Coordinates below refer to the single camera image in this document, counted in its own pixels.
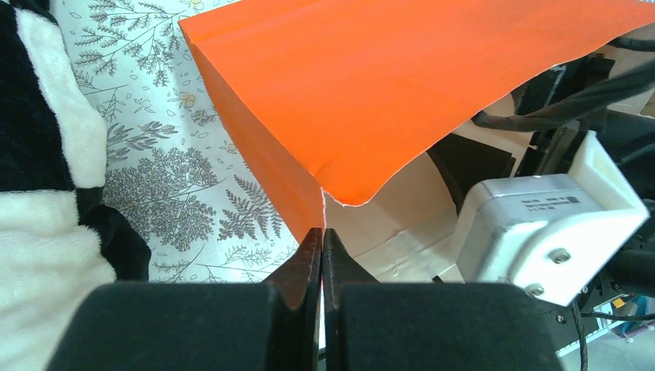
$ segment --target floral tablecloth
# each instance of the floral tablecloth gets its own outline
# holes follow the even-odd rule
[[[178,27],[230,2],[53,2],[77,82],[107,122],[105,202],[148,241],[153,281],[257,282],[297,248]]]

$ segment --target bolt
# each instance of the bolt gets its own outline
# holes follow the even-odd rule
[[[525,292],[527,292],[530,296],[540,296],[543,295],[546,291],[540,284],[531,284],[525,288]]]
[[[571,259],[571,254],[565,249],[555,249],[548,254],[553,263],[562,264]]]

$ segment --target plush toy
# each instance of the plush toy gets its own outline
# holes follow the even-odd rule
[[[45,368],[94,288],[148,279],[150,249],[101,203],[106,140],[49,1],[0,0],[2,370]]]

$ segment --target wire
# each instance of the wire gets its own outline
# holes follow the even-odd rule
[[[655,60],[651,60],[531,114],[500,117],[480,111],[471,120],[481,128],[505,131],[555,129],[654,87]]]
[[[582,317],[604,318],[604,319],[611,319],[613,321],[625,321],[625,322],[655,320],[655,313],[649,315],[609,315],[607,313],[601,313],[599,311],[591,311],[588,313],[581,313],[581,315]]]
[[[587,371],[589,367],[587,337],[585,335],[585,326],[582,324],[580,308],[578,308],[578,303],[575,300],[571,303],[571,313],[573,314],[573,322],[575,323],[575,329],[578,331],[578,338],[580,340],[580,371]]]
[[[635,52],[655,52],[655,40],[632,39],[630,37],[617,37],[607,43],[615,48],[634,50]]]

